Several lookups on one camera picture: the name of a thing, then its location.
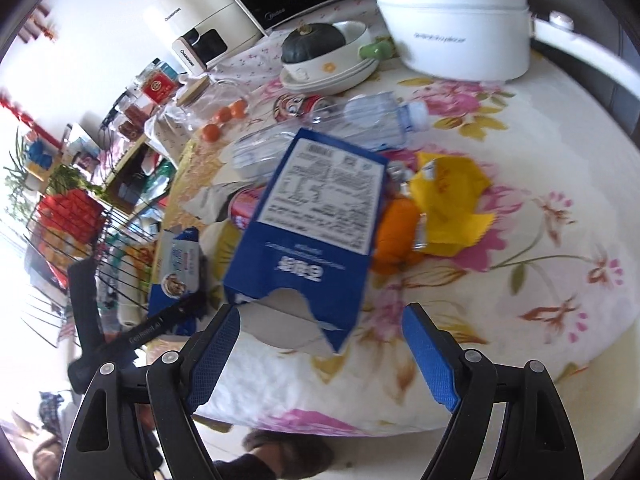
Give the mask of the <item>yellow foil wrapper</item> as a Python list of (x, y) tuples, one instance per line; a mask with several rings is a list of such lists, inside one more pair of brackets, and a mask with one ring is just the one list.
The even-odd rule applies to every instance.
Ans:
[(473, 159), (421, 152), (418, 171), (408, 181), (409, 197), (421, 211), (414, 249), (451, 258), (475, 246), (496, 216), (478, 210), (491, 180)]

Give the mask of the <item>large blue white carton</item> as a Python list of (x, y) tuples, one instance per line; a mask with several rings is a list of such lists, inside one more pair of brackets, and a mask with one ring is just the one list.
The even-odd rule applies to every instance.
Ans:
[(386, 185), (385, 157), (299, 130), (245, 229), (224, 292), (242, 329), (311, 356), (355, 329)]

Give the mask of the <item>small orange fruit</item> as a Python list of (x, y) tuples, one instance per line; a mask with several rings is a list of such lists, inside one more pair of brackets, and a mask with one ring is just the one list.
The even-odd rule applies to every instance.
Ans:
[(221, 107), (216, 111), (214, 118), (215, 122), (218, 122), (218, 124), (226, 124), (227, 122), (231, 122), (233, 119), (231, 108), (228, 106)]
[(248, 104), (244, 99), (238, 99), (229, 105), (231, 116), (235, 119), (242, 119), (247, 116)]
[(221, 130), (216, 124), (207, 124), (201, 128), (201, 138), (209, 143), (217, 142), (221, 137)]

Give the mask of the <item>white floral bowl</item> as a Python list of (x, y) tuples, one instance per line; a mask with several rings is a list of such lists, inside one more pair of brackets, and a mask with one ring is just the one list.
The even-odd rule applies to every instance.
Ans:
[(378, 68), (378, 63), (388, 60), (395, 53), (389, 39), (375, 39), (363, 22), (342, 21), (333, 23), (346, 38), (344, 47), (321, 55), (318, 58), (297, 64), (283, 64), (280, 83), (284, 88), (297, 93), (340, 93), (342, 82), (355, 76), (366, 79)]

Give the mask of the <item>white electric cooking pot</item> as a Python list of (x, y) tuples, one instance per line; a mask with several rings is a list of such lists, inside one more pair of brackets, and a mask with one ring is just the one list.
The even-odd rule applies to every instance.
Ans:
[(622, 58), (574, 31), (573, 20), (551, 12), (535, 18), (527, 0), (376, 0), (401, 62), (439, 78), (501, 82), (529, 69), (537, 40), (577, 58), (633, 96), (639, 74)]

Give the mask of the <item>glass pitcher with wooden lid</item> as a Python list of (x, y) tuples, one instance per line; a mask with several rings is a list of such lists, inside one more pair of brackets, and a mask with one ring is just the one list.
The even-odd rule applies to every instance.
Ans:
[(231, 122), (242, 122), (250, 114), (250, 95), (235, 81), (230, 79), (212, 79), (209, 77), (191, 80), (180, 89), (175, 99), (164, 109), (164, 117), (171, 127), (177, 127), (189, 134), (196, 133), (207, 124), (216, 124), (219, 128), (230, 124), (215, 122), (216, 111), (229, 106), (238, 99), (247, 104), (247, 116), (233, 118)]

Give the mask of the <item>brown slipper foot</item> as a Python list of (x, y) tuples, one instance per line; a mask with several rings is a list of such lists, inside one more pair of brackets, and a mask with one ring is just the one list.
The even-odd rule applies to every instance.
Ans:
[(306, 479), (328, 470), (334, 451), (318, 436), (254, 429), (243, 439), (244, 450), (277, 479)]

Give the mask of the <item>red soda can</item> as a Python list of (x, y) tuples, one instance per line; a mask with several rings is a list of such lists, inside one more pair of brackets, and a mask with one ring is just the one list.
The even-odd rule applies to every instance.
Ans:
[(276, 122), (285, 122), (289, 119), (304, 118), (334, 103), (335, 99), (332, 96), (285, 93), (277, 97), (272, 107), (272, 114)]
[(265, 185), (248, 186), (232, 197), (228, 216), (239, 230), (244, 231), (250, 224), (265, 189)]

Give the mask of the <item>dark green squash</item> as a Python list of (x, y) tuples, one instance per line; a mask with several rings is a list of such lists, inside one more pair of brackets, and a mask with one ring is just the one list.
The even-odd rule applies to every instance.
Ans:
[(334, 25), (303, 24), (288, 34), (282, 44), (283, 64), (297, 64), (344, 47), (346, 38)]

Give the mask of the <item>small blue milk carton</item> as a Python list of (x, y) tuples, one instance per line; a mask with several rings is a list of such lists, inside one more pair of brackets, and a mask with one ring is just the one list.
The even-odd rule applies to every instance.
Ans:
[(180, 233), (164, 231), (157, 249), (157, 276), (151, 285), (149, 315), (156, 315), (201, 289), (204, 257), (200, 231), (194, 226)]

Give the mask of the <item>cream air fryer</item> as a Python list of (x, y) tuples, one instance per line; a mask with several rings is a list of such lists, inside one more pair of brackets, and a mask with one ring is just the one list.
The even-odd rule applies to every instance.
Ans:
[(158, 0), (171, 50), (184, 69), (201, 76), (265, 36), (240, 0)]

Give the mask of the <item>clear plastic water bottle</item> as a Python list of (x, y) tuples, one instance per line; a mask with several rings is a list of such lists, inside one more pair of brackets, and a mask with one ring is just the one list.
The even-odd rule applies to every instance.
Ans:
[(318, 107), (303, 117), (311, 130), (334, 136), (372, 152), (406, 148), (431, 127), (430, 112), (422, 101), (399, 103), (392, 92), (356, 96)]

